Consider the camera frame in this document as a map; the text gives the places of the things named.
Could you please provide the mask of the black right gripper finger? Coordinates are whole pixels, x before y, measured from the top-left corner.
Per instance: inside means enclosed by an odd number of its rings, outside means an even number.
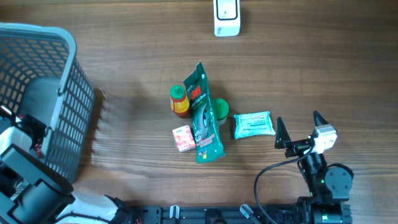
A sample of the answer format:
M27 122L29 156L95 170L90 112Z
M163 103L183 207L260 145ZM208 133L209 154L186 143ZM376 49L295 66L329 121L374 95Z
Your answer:
M274 147L276 149L285 149L290 147L292 141L280 116L277 118L277 131L275 133Z
M325 120L323 118L323 116L317 110L313 111L313 118L314 118L314 122L315 122L315 126L316 127L329 124L329 122L327 120Z

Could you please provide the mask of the teal wet wipes pack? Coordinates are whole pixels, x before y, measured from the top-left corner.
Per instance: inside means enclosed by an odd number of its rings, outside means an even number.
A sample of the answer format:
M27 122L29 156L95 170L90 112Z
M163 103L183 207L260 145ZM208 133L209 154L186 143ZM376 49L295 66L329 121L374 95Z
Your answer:
M235 139L257 135L275 135L269 111L235 114L234 119L236 121Z

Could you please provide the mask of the green lid glass jar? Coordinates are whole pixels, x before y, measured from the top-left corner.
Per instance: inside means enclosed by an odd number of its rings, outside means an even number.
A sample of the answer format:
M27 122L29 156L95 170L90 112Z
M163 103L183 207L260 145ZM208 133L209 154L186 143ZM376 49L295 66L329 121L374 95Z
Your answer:
M229 104L222 98L212 99L216 120L219 126L226 122L229 114Z

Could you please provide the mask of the green 3M product pack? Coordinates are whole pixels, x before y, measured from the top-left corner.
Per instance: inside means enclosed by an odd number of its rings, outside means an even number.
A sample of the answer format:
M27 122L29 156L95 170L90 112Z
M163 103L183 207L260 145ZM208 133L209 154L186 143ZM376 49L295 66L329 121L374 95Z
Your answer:
M193 137L197 145L197 163L213 162L225 156L225 153L208 77L201 63L196 65L196 69L183 84L190 102Z

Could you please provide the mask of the red pink small carton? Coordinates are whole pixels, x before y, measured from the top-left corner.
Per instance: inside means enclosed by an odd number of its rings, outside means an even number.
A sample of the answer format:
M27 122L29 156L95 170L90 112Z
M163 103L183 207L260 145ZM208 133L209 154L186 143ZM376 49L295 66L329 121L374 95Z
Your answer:
M176 148L179 152L189 151L196 148L196 142L193 138L189 125L181 126L172 130Z

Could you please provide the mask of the red yellow sauce bottle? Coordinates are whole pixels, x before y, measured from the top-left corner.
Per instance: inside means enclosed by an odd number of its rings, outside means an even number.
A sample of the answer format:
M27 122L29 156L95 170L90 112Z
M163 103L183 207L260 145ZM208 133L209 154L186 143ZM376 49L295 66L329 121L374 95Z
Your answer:
M189 114L190 102L183 86L174 85L170 89L170 106L179 117L186 117Z

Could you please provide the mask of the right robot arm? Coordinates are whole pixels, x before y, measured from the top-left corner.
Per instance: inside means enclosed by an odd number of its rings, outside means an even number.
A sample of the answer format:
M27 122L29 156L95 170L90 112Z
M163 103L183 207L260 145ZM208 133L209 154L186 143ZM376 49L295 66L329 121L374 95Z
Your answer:
M292 141L281 117L277 118L275 148L285 149L287 158L297 157L298 169L308 186L309 197L299 197L292 205L278 205L279 223L353 222L349 192L353 171L340 163L327 164L324 152L337 139L337 130L318 111L313 112L315 128L306 139Z

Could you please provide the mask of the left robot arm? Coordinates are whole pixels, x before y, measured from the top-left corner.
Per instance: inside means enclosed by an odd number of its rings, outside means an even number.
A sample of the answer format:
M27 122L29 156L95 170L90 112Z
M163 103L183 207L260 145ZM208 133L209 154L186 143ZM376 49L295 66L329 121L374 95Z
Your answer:
M60 174L31 156L31 138L12 114L1 115L1 223L132 223L120 199L74 192Z

